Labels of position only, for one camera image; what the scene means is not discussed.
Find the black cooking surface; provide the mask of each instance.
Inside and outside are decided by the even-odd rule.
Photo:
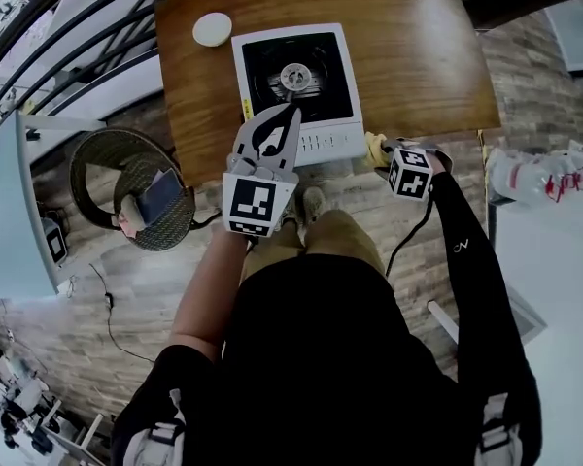
[[[288,91],[281,71],[304,64],[311,71],[309,86],[293,97],[302,122],[352,117],[352,104],[334,33],[274,38],[242,46],[254,115],[284,103]]]

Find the khaki pants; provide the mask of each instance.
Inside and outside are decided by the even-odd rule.
[[[302,245],[296,225],[289,220],[280,231],[261,240],[247,255],[242,281],[266,266],[298,257],[303,253],[326,253],[362,259],[385,274],[385,267],[369,235],[343,211],[328,211],[313,223]]]

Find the wooden table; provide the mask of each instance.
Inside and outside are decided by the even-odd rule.
[[[500,126],[484,56],[461,0],[166,0],[157,42],[171,133],[184,183],[222,177],[241,119],[231,41],[192,39],[223,12],[233,35],[340,22],[365,130],[415,137]]]

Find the wicker chair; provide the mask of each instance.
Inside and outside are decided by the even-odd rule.
[[[71,195],[83,216],[92,224],[120,230],[112,221],[112,214],[103,211],[92,201],[86,187],[86,166],[94,164],[121,171],[114,190],[115,213],[127,194],[141,194],[153,181],[158,171],[172,169],[181,180],[179,165],[166,151],[142,133],[126,128],[104,128],[86,136],[76,148],[69,167]],[[194,192],[184,188],[170,203],[164,214],[151,226],[129,240],[145,250],[167,250],[179,244],[192,228],[200,228],[211,221],[193,223]]]

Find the black sleeve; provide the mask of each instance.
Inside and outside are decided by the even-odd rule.
[[[198,350],[186,346],[164,349],[145,382],[115,421],[112,464],[122,466],[127,445],[136,433],[175,416],[177,409],[169,396],[175,388],[181,391],[180,407],[187,423],[184,453],[190,451],[190,443],[199,443],[212,419],[215,371],[214,364]]]
[[[440,214],[447,262],[460,315],[458,380],[479,425],[489,396],[508,393],[505,418],[520,423],[523,464],[541,450],[540,404],[535,378],[525,358],[497,256],[454,178],[432,179],[432,198]]]

